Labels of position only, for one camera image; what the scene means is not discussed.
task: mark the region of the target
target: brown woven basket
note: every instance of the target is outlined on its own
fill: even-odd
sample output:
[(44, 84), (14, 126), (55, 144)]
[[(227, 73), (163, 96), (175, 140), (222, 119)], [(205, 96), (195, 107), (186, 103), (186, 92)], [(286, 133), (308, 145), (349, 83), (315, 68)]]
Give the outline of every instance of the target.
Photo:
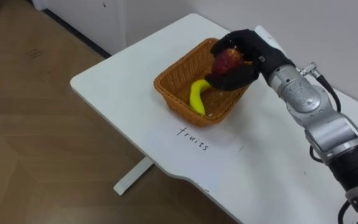
[(154, 88), (161, 93), (169, 108), (189, 123), (200, 127), (221, 122), (247, 89), (245, 87), (231, 92), (206, 90), (201, 94), (206, 116), (190, 108), (191, 84), (211, 72), (214, 58), (209, 51), (217, 41), (204, 40), (154, 80)]

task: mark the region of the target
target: table leg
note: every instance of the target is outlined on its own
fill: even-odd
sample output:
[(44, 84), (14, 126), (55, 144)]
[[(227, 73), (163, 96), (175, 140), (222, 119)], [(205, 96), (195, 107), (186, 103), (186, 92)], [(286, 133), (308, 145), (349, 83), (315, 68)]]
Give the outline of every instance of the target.
[(142, 159), (134, 168), (131, 169), (119, 182), (114, 186), (114, 190), (120, 196), (139, 178), (146, 172), (152, 165), (153, 161), (147, 156)]

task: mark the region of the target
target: black glove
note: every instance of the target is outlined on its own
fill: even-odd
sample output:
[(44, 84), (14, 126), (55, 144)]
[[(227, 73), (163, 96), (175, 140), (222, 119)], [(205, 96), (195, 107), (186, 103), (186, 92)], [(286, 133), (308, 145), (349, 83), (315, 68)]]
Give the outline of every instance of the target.
[(245, 87), (258, 79), (262, 73), (266, 81), (275, 69), (282, 65), (293, 65), (281, 50), (266, 43), (255, 31), (246, 29), (231, 32), (216, 42), (211, 53), (216, 57), (226, 49), (236, 48), (244, 61), (238, 67), (229, 69), (225, 74), (209, 74), (206, 81), (219, 90), (233, 91)]

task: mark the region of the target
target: banana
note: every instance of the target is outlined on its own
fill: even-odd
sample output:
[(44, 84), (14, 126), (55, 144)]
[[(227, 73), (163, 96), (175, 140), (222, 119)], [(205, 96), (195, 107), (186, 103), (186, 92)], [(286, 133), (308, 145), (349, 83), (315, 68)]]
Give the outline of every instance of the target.
[(211, 85), (206, 80), (197, 80), (191, 85), (190, 90), (190, 107), (204, 116), (205, 109), (201, 101), (201, 93), (209, 88), (211, 88)]

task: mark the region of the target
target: red apple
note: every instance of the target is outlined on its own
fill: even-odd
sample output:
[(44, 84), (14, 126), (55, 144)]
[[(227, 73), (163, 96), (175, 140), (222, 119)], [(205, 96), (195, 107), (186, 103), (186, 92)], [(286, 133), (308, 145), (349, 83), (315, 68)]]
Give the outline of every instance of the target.
[(221, 75), (240, 63), (242, 63), (241, 53), (236, 49), (226, 49), (215, 57), (212, 74)]

